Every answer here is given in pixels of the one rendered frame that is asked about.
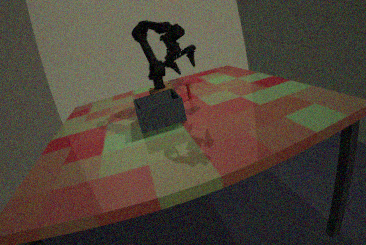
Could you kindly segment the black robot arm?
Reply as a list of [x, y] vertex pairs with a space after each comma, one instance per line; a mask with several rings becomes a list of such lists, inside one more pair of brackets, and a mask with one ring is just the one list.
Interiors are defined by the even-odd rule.
[[[160, 36], [160, 41], [164, 41], [166, 47], [181, 38], [185, 34], [185, 30], [179, 26], [178, 23], [173, 24], [172, 26], [169, 22], [157, 23], [153, 21], [141, 21], [132, 31], [133, 39], [140, 43], [141, 49], [150, 63], [148, 78], [149, 80], [153, 80], [154, 90], [158, 90], [165, 88], [162, 78], [165, 76], [165, 67], [162, 65], [161, 61], [156, 60], [156, 56], [146, 39], [148, 29], [154, 30], [157, 34], [168, 32]], [[180, 55], [175, 47], [171, 47], [171, 51], [166, 51], [166, 53], [167, 55], [164, 59], [168, 62]]]

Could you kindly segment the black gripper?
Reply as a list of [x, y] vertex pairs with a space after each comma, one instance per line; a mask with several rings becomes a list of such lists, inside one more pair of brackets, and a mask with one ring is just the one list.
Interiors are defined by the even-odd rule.
[[[173, 47], [175, 47], [177, 50], [178, 50], [178, 52], [179, 52], [179, 54], [181, 54], [180, 56], [178, 55], [175, 59], [179, 59], [180, 57], [182, 57], [183, 55], [185, 55], [185, 54], [187, 54], [186, 55], [186, 57], [191, 61], [191, 63], [192, 63], [192, 65], [195, 67], [195, 60], [194, 60], [194, 50], [195, 49], [197, 49], [196, 47], [195, 47], [195, 45], [190, 45], [190, 46], [188, 46], [188, 47], [186, 47], [185, 49], [184, 49], [184, 51], [183, 50], [181, 50], [181, 48], [180, 48], [180, 46], [179, 46], [179, 42], [177, 43], [177, 41], [174, 41], [173, 43], [171, 43], [171, 44], [169, 44], [168, 46], [167, 46], [167, 51], [171, 51], [171, 47], [173, 48]], [[180, 72], [180, 70], [179, 70], [179, 68], [178, 68], [178, 66], [177, 66], [177, 64], [176, 64], [176, 62], [174, 62], [174, 60], [175, 59], [172, 59], [172, 60], [170, 60], [170, 62], [168, 62], [168, 61], [164, 61], [164, 62], [162, 62], [162, 65], [164, 66], [164, 67], [170, 67], [170, 68], [172, 68], [173, 70], [175, 70], [179, 75], [181, 75], [181, 72]], [[173, 63], [174, 62], [174, 63]]]

